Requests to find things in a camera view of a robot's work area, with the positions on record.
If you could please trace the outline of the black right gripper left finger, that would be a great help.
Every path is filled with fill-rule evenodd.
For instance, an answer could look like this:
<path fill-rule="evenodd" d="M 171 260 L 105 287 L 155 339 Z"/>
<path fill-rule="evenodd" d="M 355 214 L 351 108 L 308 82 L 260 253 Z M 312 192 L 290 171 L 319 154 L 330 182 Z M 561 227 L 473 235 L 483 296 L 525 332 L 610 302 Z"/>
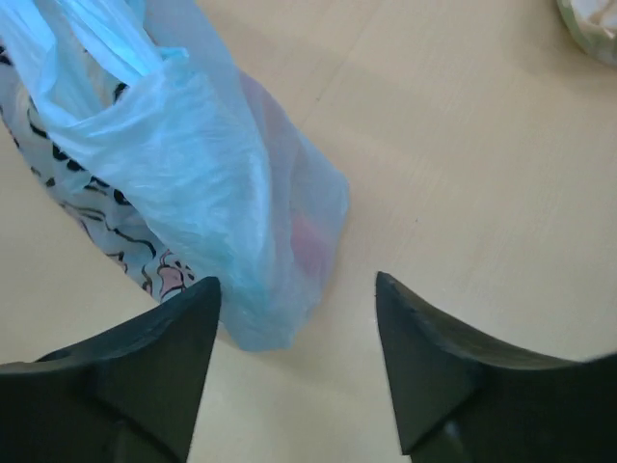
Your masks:
<path fill-rule="evenodd" d="M 219 281 L 204 278 L 97 336 L 2 365 L 2 461 L 186 461 L 220 309 Z"/>

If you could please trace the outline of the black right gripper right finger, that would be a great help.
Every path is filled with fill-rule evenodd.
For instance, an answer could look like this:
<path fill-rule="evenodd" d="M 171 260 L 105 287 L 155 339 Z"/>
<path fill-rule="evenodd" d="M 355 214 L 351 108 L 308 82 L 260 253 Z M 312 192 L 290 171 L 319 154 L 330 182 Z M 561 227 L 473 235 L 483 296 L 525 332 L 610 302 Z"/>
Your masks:
<path fill-rule="evenodd" d="M 414 462 L 612 462 L 616 357 L 571 361 L 489 336 L 390 274 L 376 315 L 399 443 Z"/>

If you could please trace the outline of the blue printed plastic bag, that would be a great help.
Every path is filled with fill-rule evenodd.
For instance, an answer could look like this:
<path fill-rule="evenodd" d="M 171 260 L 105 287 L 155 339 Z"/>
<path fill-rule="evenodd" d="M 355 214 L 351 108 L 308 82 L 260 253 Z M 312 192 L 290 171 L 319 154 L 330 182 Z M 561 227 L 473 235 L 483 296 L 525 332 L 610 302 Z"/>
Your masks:
<path fill-rule="evenodd" d="M 214 276 L 240 348 L 291 346 L 349 184 L 195 2 L 3 2 L 1 111 L 51 197 L 146 292 Z"/>

